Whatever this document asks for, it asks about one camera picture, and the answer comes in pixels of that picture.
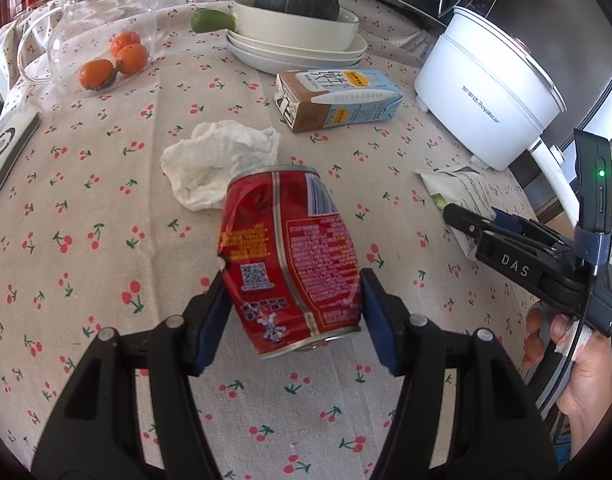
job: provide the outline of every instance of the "pot lid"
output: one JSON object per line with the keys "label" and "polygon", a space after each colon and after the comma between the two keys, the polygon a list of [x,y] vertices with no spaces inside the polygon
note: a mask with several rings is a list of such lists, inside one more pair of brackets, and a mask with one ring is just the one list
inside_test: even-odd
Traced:
{"label": "pot lid", "polygon": [[489,22],[476,12],[473,12],[470,9],[465,9],[464,7],[455,7],[455,14],[460,14],[465,18],[468,18],[472,22],[476,23],[480,27],[485,28],[488,32],[494,35],[499,40],[503,41],[513,52],[523,60],[523,62],[528,65],[528,67],[532,70],[532,72],[537,75],[537,77],[541,80],[544,86],[548,88],[550,94],[553,96],[556,101],[557,106],[561,112],[565,112],[567,110],[566,103],[564,102],[564,98],[562,97],[559,90],[554,85],[553,80],[550,76],[543,70],[539,63],[535,61],[535,59],[526,51],[521,45],[513,40],[508,34],[506,34],[501,28],[497,27],[494,23]]}

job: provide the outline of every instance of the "tangerine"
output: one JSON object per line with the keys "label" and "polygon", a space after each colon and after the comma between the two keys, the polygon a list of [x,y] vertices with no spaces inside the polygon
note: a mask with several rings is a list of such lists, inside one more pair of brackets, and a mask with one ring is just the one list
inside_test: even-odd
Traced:
{"label": "tangerine", "polygon": [[117,57],[119,51],[123,49],[125,46],[135,43],[141,43],[142,38],[137,34],[134,30],[126,30],[122,32],[119,36],[117,36],[110,43],[110,53],[113,54],[114,57]]}
{"label": "tangerine", "polygon": [[119,72],[124,75],[133,75],[141,72],[148,64],[148,50],[138,43],[126,45],[117,54]]}
{"label": "tangerine", "polygon": [[94,59],[80,68],[80,85],[86,90],[103,86],[113,73],[113,63],[108,59]]}

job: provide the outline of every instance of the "screw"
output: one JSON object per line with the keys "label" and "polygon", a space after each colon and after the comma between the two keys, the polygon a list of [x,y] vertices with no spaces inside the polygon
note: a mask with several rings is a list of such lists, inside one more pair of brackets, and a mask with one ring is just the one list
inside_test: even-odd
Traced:
{"label": "screw", "polygon": [[490,332],[487,328],[480,328],[476,331],[476,336],[481,339],[481,341],[485,341],[486,343],[490,343],[494,339],[494,334]]}
{"label": "screw", "polygon": [[166,319],[166,326],[168,328],[179,328],[183,325],[183,316],[179,316],[179,314],[175,314],[174,316],[170,316]]}
{"label": "screw", "polygon": [[106,328],[103,328],[102,330],[99,331],[99,334],[97,334],[97,337],[99,338],[100,341],[110,341],[110,339],[115,337],[115,329],[107,326]]}
{"label": "screw", "polygon": [[417,328],[421,328],[422,326],[426,326],[428,324],[428,318],[423,314],[419,314],[418,312],[410,314],[409,321],[412,326]]}

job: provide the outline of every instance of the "human hand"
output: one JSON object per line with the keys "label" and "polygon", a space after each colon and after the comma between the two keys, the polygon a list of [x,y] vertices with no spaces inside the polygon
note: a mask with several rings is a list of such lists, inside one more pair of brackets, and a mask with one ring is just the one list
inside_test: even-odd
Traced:
{"label": "human hand", "polygon": [[[569,317],[559,314],[550,325],[550,338],[559,343],[569,324]],[[543,322],[540,308],[533,308],[526,316],[528,338],[523,351],[522,367],[537,365],[544,355],[544,345],[538,338]],[[570,381],[556,401],[570,420],[574,456],[589,439],[612,403],[612,347],[610,339],[593,332],[586,345],[577,352]]]}

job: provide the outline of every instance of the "table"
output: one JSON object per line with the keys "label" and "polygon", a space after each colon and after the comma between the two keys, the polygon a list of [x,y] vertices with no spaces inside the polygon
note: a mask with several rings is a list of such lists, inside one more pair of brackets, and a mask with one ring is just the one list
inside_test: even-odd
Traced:
{"label": "table", "polygon": [[[158,11],[160,52],[137,79],[84,100],[21,81],[6,101],[4,113],[25,103],[42,110],[0,192],[0,436],[13,453],[30,465],[57,396],[103,326],[150,330],[207,290],[221,212],[184,209],[159,168],[163,149],[203,121],[274,126],[279,163],[320,171],[359,264],[387,292],[442,328],[489,327],[519,366],[532,298],[464,257],[414,173],[469,157],[415,105],[429,35],[374,0],[341,0],[369,40],[361,66],[385,72],[404,103],[390,122],[293,134],[273,104],[273,77],[234,59],[224,33],[189,31],[197,2],[227,2],[159,1],[171,6]],[[33,62],[38,71],[45,63]],[[509,171],[484,175],[494,206],[533,215]],[[148,461],[160,464],[145,374],[136,374],[140,424]],[[224,478],[324,479],[372,472],[401,380],[379,364],[366,330],[260,360],[231,314],[214,364],[191,384]],[[453,399],[448,371],[446,405]],[[435,463],[445,459],[450,419],[447,410]]]}

